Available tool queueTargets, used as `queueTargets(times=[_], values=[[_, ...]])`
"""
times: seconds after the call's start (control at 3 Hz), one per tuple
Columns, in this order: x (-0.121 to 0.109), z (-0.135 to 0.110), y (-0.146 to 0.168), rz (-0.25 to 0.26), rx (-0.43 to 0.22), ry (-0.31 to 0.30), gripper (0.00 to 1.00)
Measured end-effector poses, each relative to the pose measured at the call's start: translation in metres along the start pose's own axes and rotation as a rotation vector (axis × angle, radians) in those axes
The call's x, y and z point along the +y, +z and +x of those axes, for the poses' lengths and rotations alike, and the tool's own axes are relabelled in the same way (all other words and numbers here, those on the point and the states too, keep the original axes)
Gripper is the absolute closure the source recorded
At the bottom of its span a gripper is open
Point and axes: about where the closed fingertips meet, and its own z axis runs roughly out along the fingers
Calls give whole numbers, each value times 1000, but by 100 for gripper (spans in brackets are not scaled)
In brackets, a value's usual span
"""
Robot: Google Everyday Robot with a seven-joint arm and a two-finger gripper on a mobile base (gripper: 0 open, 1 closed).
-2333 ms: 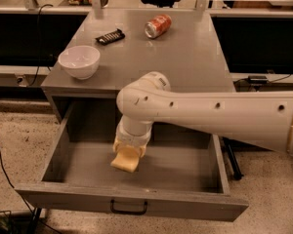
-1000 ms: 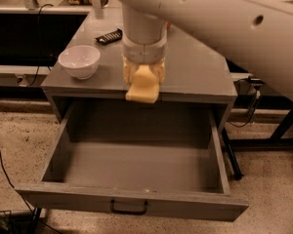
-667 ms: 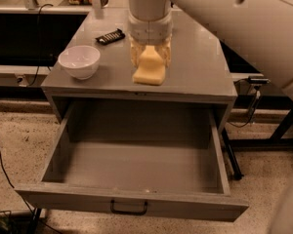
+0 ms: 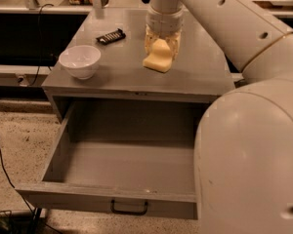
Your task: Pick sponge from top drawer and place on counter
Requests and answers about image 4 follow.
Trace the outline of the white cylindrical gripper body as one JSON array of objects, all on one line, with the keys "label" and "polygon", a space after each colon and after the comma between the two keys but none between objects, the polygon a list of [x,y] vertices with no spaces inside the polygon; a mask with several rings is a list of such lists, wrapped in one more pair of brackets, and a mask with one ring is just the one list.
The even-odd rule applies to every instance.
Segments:
[{"label": "white cylindrical gripper body", "polygon": [[173,14],[156,12],[153,8],[147,10],[146,25],[151,32],[160,38],[166,38],[180,31],[183,25],[183,11]]}]

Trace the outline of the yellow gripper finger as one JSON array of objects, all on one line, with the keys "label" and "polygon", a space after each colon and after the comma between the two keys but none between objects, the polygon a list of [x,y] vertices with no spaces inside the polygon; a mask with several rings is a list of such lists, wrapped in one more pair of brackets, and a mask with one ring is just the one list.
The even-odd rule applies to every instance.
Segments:
[{"label": "yellow gripper finger", "polygon": [[175,32],[174,34],[166,37],[166,42],[172,52],[172,59],[175,59],[179,53],[181,43],[181,32]]},{"label": "yellow gripper finger", "polygon": [[148,55],[150,53],[152,44],[159,38],[159,35],[153,32],[150,27],[146,26],[146,35],[145,35],[145,51]]}]

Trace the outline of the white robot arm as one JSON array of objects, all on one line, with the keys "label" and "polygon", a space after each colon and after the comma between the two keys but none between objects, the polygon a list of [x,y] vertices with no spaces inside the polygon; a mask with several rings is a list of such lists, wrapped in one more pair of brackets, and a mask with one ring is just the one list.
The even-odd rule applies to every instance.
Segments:
[{"label": "white robot arm", "polygon": [[200,234],[293,234],[293,29],[250,0],[150,0],[147,37],[177,32],[183,10],[246,81],[196,132]]}]

